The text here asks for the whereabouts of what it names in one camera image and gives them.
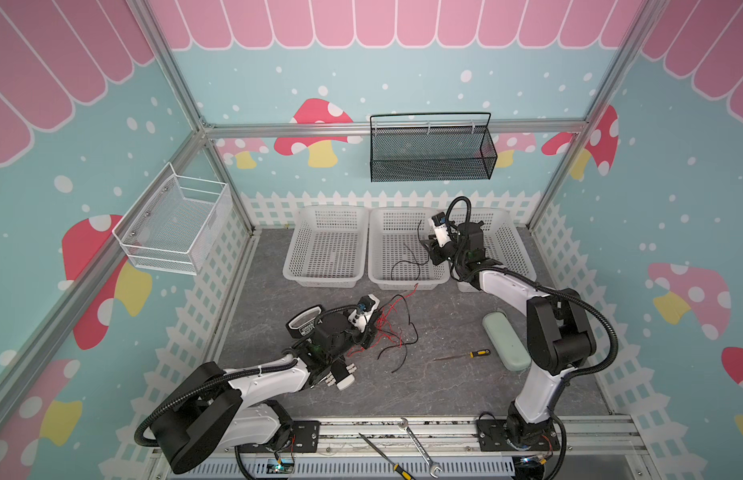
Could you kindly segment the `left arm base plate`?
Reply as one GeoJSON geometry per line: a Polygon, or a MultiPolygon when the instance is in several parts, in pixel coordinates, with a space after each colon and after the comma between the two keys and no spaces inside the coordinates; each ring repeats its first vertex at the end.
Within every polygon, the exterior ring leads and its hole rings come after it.
{"type": "Polygon", "coordinates": [[[265,443],[247,443],[240,446],[242,453],[316,453],[321,422],[297,420],[278,428],[273,438],[265,443]]]}

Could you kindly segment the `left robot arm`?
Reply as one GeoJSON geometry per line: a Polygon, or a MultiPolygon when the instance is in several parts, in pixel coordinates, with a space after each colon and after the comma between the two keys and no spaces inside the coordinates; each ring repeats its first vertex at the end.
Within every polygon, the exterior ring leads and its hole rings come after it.
{"type": "Polygon", "coordinates": [[[281,395],[322,382],[344,390],[355,381],[348,352],[372,346],[381,317],[373,294],[334,308],[315,305],[287,324],[293,344],[282,358],[248,368],[197,367],[137,427],[135,444],[158,448],[175,474],[187,473],[218,450],[258,446],[275,456],[292,449],[297,423],[281,395]]]}

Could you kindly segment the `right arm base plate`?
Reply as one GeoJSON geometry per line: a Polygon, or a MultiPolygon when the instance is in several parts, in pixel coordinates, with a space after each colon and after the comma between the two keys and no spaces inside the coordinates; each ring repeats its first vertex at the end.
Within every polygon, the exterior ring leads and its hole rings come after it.
{"type": "Polygon", "coordinates": [[[543,452],[550,454],[561,449],[561,437],[553,420],[539,424],[523,421],[521,416],[497,417],[483,412],[475,420],[479,448],[483,452],[543,452]]]}

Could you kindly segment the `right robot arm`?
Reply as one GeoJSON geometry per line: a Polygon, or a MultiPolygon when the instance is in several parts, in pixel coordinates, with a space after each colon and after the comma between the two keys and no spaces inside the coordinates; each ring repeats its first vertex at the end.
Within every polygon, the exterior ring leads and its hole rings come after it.
{"type": "Polygon", "coordinates": [[[529,449],[555,430],[555,406],[569,382],[615,362],[617,332],[577,291],[547,287],[487,257],[469,198],[455,198],[431,218],[431,227],[425,249],[433,264],[449,262],[455,280],[503,300],[527,319],[531,370],[509,406],[505,431],[513,448],[529,449]]]}

